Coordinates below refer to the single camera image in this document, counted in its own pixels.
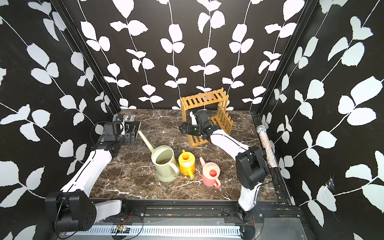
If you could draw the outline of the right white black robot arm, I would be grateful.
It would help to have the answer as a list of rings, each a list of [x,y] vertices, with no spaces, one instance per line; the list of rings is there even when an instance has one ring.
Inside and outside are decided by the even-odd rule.
[[[253,219],[257,195],[268,173],[264,151],[258,146],[249,147],[232,138],[220,126],[211,123],[205,110],[192,113],[196,123],[182,122],[180,132],[211,141],[235,160],[237,178],[242,185],[238,218],[243,222]]]

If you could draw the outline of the pink plastic watering can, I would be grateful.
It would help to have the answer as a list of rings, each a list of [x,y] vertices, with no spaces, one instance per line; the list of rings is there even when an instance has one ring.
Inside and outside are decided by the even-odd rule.
[[[200,163],[203,168],[202,180],[206,186],[215,187],[219,189],[222,184],[219,180],[221,170],[219,166],[213,162],[206,163],[205,160],[200,157]]]

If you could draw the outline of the green metal watering can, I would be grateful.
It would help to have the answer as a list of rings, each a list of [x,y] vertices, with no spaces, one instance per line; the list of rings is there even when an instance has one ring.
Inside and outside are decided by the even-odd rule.
[[[138,131],[149,150],[151,160],[156,168],[156,176],[161,182],[171,182],[180,174],[180,168],[175,159],[174,150],[169,146],[154,147],[141,130]]]

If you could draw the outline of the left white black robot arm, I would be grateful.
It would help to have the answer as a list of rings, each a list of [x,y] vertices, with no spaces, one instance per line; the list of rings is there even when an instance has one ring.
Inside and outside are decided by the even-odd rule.
[[[89,230],[94,223],[122,210],[121,200],[107,200],[94,204],[89,196],[104,168],[117,156],[126,141],[122,122],[106,122],[104,133],[99,137],[84,165],[59,192],[50,193],[45,199],[48,220],[54,232]]]

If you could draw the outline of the wooden slatted two-tier shelf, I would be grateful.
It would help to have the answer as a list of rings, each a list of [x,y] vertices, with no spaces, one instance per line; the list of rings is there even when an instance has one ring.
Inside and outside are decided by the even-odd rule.
[[[206,110],[213,125],[219,125],[221,130],[230,134],[233,127],[233,120],[227,112],[229,95],[221,88],[206,93],[180,98],[182,122],[196,123],[191,118],[191,111]],[[198,147],[209,142],[209,139],[187,135],[191,147]]]

